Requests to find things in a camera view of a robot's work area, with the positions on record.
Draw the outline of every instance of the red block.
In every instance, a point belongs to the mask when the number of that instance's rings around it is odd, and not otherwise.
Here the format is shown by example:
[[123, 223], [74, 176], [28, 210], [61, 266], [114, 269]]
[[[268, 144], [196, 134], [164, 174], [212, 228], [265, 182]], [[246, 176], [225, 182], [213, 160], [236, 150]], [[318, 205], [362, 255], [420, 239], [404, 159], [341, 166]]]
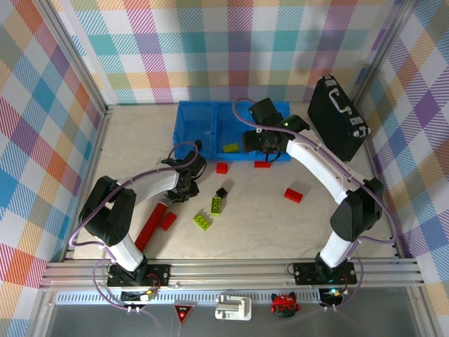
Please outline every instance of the red block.
[[147, 223], [143, 226], [138, 238], [135, 240], [135, 246], [143, 251], [147, 246], [149, 240], [152, 238], [154, 231], [156, 230], [159, 221], [162, 219], [163, 214], [166, 212], [167, 205], [159, 202], [154, 207], [153, 213], [149, 216]]
[[254, 167], [258, 169], [269, 169], [272, 165], [266, 161], [255, 161]]
[[217, 173], [226, 174], [228, 171], [228, 167], [226, 163], [217, 163]]
[[166, 216], [163, 217], [161, 223], [159, 223], [159, 227], [163, 230], [167, 231], [168, 228], [175, 222], [177, 219], [176, 214], [168, 212]]
[[286, 193], [283, 195], [285, 198], [293, 200], [294, 202], [300, 203], [302, 199], [302, 194], [298, 193], [290, 188], [286, 190]]

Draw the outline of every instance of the white floor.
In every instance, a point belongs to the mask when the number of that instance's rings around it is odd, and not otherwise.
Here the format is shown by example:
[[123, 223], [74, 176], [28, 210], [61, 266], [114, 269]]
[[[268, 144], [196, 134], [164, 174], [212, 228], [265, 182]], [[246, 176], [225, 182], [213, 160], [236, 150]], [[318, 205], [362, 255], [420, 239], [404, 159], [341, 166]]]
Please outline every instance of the white floor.
[[[292, 113], [307, 122], [307, 105], [292, 104]], [[114, 108], [96, 178], [127, 178], [146, 171], [165, 158], [173, 146], [177, 105], [137, 105]], [[372, 171], [363, 147], [349, 166], [367, 178]], [[178, 218], [169, 231], [156, 229], [144, 253], [148, 258], [314, 258], [326, 244], [329, 219], [337, 207], [326, 188], [297, 161], [276, 163], [270, 169], [253, 168], [253, 162], [232, 162], [227, 175], [215, 173], [215, 163], [199, 182], [200, 193], [170, 209]], [[210, 212], [210, 201], [222, 185], [229, 190], [226, 206], [204, 232], [192, 218]], [[287, 187], [302, 193], [300, 204], [283, 197]], [[130, 235], [135, 239], [148, 219], [156, 196], [135, 207]], [[366, 234], [388, 239], [382, 219]], [[91, 239], [83, 230], [79, 242]], [[75, 258], [99, 258], [96, 247], [79, 247]], [[390, 245], [362, 243], [355, 256], [392, 257]]]

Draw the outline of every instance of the red sticker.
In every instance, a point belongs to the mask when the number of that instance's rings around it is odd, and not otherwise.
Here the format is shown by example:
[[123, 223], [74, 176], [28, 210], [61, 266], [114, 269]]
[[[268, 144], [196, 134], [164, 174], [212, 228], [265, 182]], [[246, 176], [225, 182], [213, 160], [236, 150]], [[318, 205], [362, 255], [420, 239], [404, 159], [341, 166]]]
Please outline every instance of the red sticker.
[[180, 319], [180, 323], [182, 324], [185, 319], [187, 318], [187, 316], [189, 315], [189, 313], [192, 311], [192, 308], [194, 307], [194, 305], [188, 305], [188, 304], [175, 304], [175, 310], [177, 313], [177, 318]]

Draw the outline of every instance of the yellow lego brick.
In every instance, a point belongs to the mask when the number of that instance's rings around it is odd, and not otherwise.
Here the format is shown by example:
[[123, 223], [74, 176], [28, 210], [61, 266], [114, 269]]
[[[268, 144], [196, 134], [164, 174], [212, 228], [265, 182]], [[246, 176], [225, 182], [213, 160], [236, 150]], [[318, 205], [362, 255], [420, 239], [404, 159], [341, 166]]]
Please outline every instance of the yellow lego brick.
[[240, 147], [239, 147], [239, 144], [237, 144], [237, 143], [225, 145], [225, 146], [223, 147], [223, 152], [224, 152], [224, 153], [228, 153], [228, 152], [238, 152], [238, 151], [240, 151]]
[[212, 206], [210, 207], [210, 214], [214, 216], [219, 216], [222, 211], [222, 198], [213, 197], [212, 198]]
[[211, 225], [210, 222], [208, 222], [201, 214], [196, 214], [194, 216], [194, 221], [204, 231], [206, 231]]

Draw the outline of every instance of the blue plastic bin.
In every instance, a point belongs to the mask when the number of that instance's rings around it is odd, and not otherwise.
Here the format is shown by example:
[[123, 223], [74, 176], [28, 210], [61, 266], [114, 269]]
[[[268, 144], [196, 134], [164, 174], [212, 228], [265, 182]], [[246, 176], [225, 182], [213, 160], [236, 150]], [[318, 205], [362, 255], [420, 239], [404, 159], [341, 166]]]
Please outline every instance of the blue plastic bin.
[[[290, 105], [287, 102], [275, 102], [276, 109], [282, 116], [290, 116]], [[250, 102], [237, 103], [239, 114], [247, 121], [253, 121], [248, 108]], [[265, 153], [252, 151], [243, 152], [241, 137], [243, 132], [254, 130], [240, 122], [232, 112], [232, 102], [192, 102], [181, 101], [177, 108], [173, 144], [185, 141], [194, 142], [199, 139], [203, 147], [200, 153], [206, 160], [212, 161], [262, 161]], [[238, 143], [240, 152], [224, 153], [223, 146]], [[192, 150], [191, 146], [182, 146], [175, 151], [177, 159], [184, 158]], [[288, 154], [283, 153], [279, 161], [290, 161]]]

